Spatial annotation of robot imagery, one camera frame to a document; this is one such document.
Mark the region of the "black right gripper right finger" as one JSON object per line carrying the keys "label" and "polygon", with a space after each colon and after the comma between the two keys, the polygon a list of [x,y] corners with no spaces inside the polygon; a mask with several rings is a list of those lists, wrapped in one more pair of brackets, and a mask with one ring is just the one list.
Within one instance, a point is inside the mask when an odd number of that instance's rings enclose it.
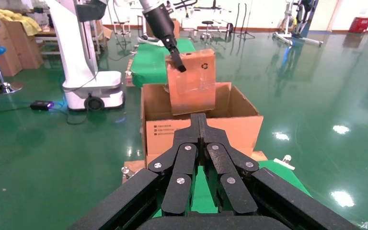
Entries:
{"label": "black right gripper right finger", "polygon": [[220,211],[251,230],[354,230],[356,226],[229,143],[200,115],[207,181]]}

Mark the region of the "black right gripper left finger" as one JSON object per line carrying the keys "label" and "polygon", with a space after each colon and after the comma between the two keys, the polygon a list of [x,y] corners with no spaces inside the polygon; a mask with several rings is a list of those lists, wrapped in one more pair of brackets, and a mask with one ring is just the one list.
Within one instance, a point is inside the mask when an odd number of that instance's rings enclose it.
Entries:
{"label": "black right gripper left finger", "polygon": [[158,212],[162,203],[172,205],[167,215],[185,215],[194,190],[200,138],[198,119],[198,114],[191,114],[191,125],[175,131],[170,149],[130,177],[69,229],[136,230]]}

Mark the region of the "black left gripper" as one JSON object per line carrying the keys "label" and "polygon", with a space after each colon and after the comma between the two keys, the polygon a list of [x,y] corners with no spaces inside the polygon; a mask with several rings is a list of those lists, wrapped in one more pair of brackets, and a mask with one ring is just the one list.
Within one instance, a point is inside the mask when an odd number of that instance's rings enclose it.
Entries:
{"label": "black left gripper", "polygon": [[164,46],[169,51],[175,67],[180,72],[186,68],[181,60],[177,42],[174,37],[174,23],[164,3],[142,3],[142,13],[150,26],[153,35],[164,40]]}

